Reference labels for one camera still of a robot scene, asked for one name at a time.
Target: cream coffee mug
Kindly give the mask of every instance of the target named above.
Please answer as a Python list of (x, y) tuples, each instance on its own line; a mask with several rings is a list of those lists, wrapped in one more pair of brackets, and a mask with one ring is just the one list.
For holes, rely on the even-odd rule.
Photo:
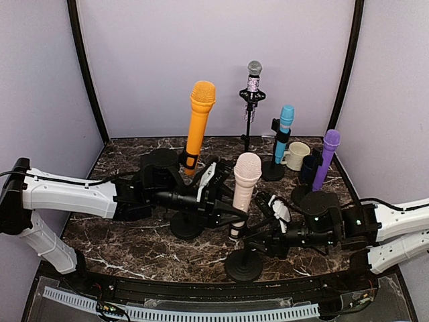
[(300, 171), (302, 159), (311, 153), (308, 145), (302, 142), (292, 142), (289, 149), (284, 152), (281, 164), (285, 164), (290, 170)]

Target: orange microphone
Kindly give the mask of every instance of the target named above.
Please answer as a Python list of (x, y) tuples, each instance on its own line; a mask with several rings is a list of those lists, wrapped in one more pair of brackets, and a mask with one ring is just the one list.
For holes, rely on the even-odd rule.
[(216, 87), (206, 81), (197, 82), (190, 95), (190, 125), (188, 141), (186, 142), (186, 165), (185, 173), (188, 176), (195, 174), (196, 166), (200, 156), (202, 141), (208, 120), (208, 114), (216, 103)]

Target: pink microphone head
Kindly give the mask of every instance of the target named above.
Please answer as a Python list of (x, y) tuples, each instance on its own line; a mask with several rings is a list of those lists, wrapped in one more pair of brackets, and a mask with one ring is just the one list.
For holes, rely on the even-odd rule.
[(239, 156), (234, 167), (235, 180), (244, 182), (257, 181), (261, 175), (261, 158), (251, 152), (243, 153)]

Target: microphone stand base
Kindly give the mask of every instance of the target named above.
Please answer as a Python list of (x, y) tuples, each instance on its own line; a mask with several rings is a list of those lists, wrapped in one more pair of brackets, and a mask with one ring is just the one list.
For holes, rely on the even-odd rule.
[(262, 273), (261, 256), (251, 250), (235, 250), (230, 253), (225, 261), (227, 276), (238, 283), (253, 282)]
[(284, 177), (284, 167), (281, 164), (274, 163), (271, 167), (271, 161), (262, 162), (262, 179), (265, 181), (279, 181)]
[(301, 184), (300, 186), (297, 186), (294, 190), (292, 190), (290, 198), (295, 204), (295, 206), (301, 208), (301, 201), (308, 193), (311, 192), (311, 188), (312, 187), (308, 186), (307, 184)]
[(204, 227), (198, 224), (198, 215), (194, 213), (175, 213), (170, 220), (170, 230), (179, 239), (194, 239)]

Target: brown marbled table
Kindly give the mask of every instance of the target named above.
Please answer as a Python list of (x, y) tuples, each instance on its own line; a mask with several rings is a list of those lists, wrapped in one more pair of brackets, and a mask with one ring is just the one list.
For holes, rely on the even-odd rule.
[[(320, 138), (291, 138), (311, 148), (321, 147)], [(110, 141), (101, 154), (91, 175), (92, 179), (125, 171), (137, 170), (139, 157), (156, 148), (178, 150), (185, 138), (137, 138)], [(250, 151), (262, 159), (271, 158), (272, 138), (252, 138)], [(201, 160), (211, 155), (236, 160), (243, 152), (239, 138), (205, 138)], [(233, 177), (226, 182), (234, 188)], [(298, 184), (298, 173), (286, 169), (285, 177), (278, 182), (259, 180), (254, 193), (273, 191), (290, 200), (292, 189)], [(341, 204), (352, 201), (339, 170), (332, 164), (324, 191), (335, 192)], [(149, 219), (134, 222), (117, 222), (100, 219), (82, 213), (71, 214), (64, 231), (64, 241), (83, 252), (88, 269), (92, 272), (129, 278), (161, 280), (168, 282), (228, 282), (223, 262), (236, 247), (227, 236), (227, 227), (205, 229), (192, 241), (177, 239), (170, 232), (168, 221), (163, 219), (174, 214), (163, 208), (154, 210)], [(263, 215), (252, 202), (249, 222), (257, 223)], [(293, 220), (300, 219), (292, 213)], [(263, 256), (264, 270), (259, 280), (279, 280), (302, 276), (314, 276), (346, 270), (351, 253), (331, 248), (328, 256), (311, 249), (292, 248), (286, 260)]]

